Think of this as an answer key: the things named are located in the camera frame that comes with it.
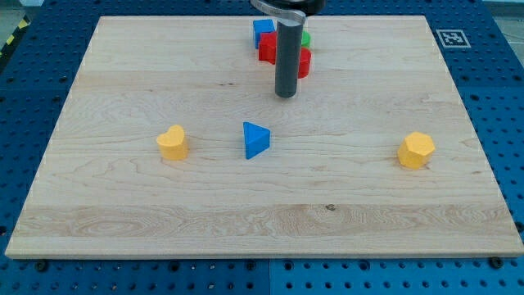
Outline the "black robot arm flange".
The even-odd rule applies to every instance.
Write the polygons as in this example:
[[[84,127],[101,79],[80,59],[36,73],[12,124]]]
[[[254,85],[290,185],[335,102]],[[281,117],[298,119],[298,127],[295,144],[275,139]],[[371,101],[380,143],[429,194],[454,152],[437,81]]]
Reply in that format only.
[[[307,16],[316,15],[326,6],[326,0],[268,0],[270,5],[286,10],[298,10]]]

